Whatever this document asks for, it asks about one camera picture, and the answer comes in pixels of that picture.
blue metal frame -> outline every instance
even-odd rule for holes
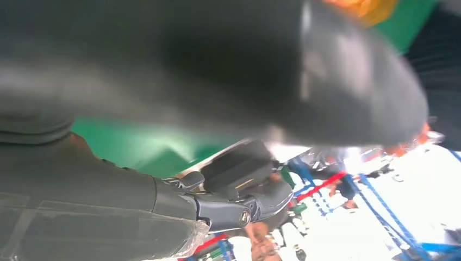
[[[437,252],[450,254],[461,250],[461,245],[437,244],[437,243],[421,243],[421,247],[428,252]]]
[[[455,151],[450,151],[450,153],[461,163],[461,156]]]
[[[226,248],[226,244],[224,243],[224,241],[219,240],[218,245],[219,245],[219,249],[221,250],[222,255],[224,256],[224,259],[226,261],[231,261],[229,255],[227,254],[227,248]]]
[[[371,205],[371,203],[366,199],[365,195],[363,195],[362,191],[359,189],[359,187],[356,185],[354,180],[352,179],[352,175],[346,175],[345,176],[346,181],[351,185],[351,187],[354,189],[354,191],[363,199],[367,207],[371,210],[373,215],[376,217],[376,219],[381,223],[383,228],[386,230],[388,233],[389,237],[391,237],[392,241],[394,244],[401,249],[401,242],[393,235],[392,231],[397,234],[398,237],[400,237],[405,243],[410,245],[409,242],[406,241],[406,238],[401,235],[395,228],[393,228]],[[412,261],[412,258],[410,255],[404,251],[402,251],[402,255],[406,261]]]
[[[460,261],[461,260],[461,250],[458,249],[456,252],[449,255],[448,258],[445,258],[444,261]]]
[[[303,180],[303,182],[306,182],[308,181],[310,184],[309,185],[306,185],[304,186],[303,189],[297,191],[296,193],[298,193],[298,195],[300,195],[302,192],[304,192],[305,190],[309,189],[310,187],[314,187],[315,184],[314,184],[314,179],[312,177],[312,175],[310,174],[310,171],[309,171],[309,167],[306,165],[306,163],[304,163],[301,158],[298,156],[298,157],[294,157],[292,158],[290,161],[288,161],[288,167],[291,168],[291,170],[296,173],[297,175],[299,175],[301,177],[301,180]],[[324,197],[322,196],[322,193],[320,191],[316,192],[320,198],[322,199],[323,203],[325,204],[325,206],[328,208],[328,211],[330,213],[333,212],[333,210],[331,209],[330,205],[327,203],[327,201],[324,199]],[[322,216],[326,216],[327,213],[323,210],[323,208],[320,206],[320,204],[318,203],[317,199],[315,199],[314,197],[312,197],[312,201],[314,201],[315,203],[315,206],[319,209],[320,211],[320,214]]]
[[[403,235],[408,239],[408,241],[411,243],[410,246],[421,256],[422,260],[424,261],[429,261],[431,260],[431,257],[429,254],[416,242],[415,237],[410,233],[409,230],[402,224],[402,222],[397,218],[397,216],[394,214],[394,212],[389,208],[389,206],[384,202],[384,200],[380,197],[378,192],[374,189],[374,187],[371,185],[371,183],[368,181],[365,175],[360,174],[360,178],[362,179],[362,182],[370,189],[370,191],[378,198],[379,202],[381,205],[386,209],[386,211],[389,213],[391,218],[395,221],[395,223],[398,225],[400,230],[403,232]]]
[[[235,260],[235,254],[234,254],[234,247],[231,243],[229,243],[229,241],[226,239],[226,240],[223,240],[223,243],[227,249],[227,253],[229,255],[229,258],[231,260]]]

red bar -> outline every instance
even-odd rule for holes
[[[299,195],[296,199],[298,201],[301,201],[301,200],[303,200],[303,199],[305,199],[307,197],[310,197],[314,193],[319,192],[319,190],[321,188],[324,188],[324,187],[332,184],[333,182],[335,182],[335,181],[337,181],[339,179],[342,179],[345,175],[347,175],[347,173],[345,171],[340,171],[340,172],[336,173],[333,177],[331,177],[331,178],[327,179],[326,181],[324,181],[321,185],[314,187],[313,190],[307,192],[306,194]]]
[[[214,245],[216,243],[218,243],[218,241],[222,240],[222,239],[226,239],[227,238],[227,235],[225,233],[221,233],[217,236],[215,236],[214,238],[206,241],[205,243],[203,243],[203,245],[199,246],[197,249],[195,249],[195,254],[199,253],[200,251],[204,250],[205,248],[211,246],[211,245]]]

plastic wrap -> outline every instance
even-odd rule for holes
[[[208,233],[201,221],[148,211],[29,200],[0,193],[0,259],[146,260],[187,257]]]

orange object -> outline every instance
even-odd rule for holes
[[[332,3],[354,17],[359,18],[367,26],[373,26],[386,20],[395,9],[398,0],[325,0]]]
[[[385,151],[389,155],[401,157],[407,154],[407,152],[412,148],[425,144],[429,140],[429,131],[431,131],[431,128],[429,127],[429,124],[425,123],[420,134],[418,134],[412,142],[402,143],[395,147],[386,148]]]

metal screw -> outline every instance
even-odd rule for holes
[[[250,222],[250,218],[250,212],[248,210],[244,210],[240,215],[240,224],[242,226],[248,225],[248,223]]]

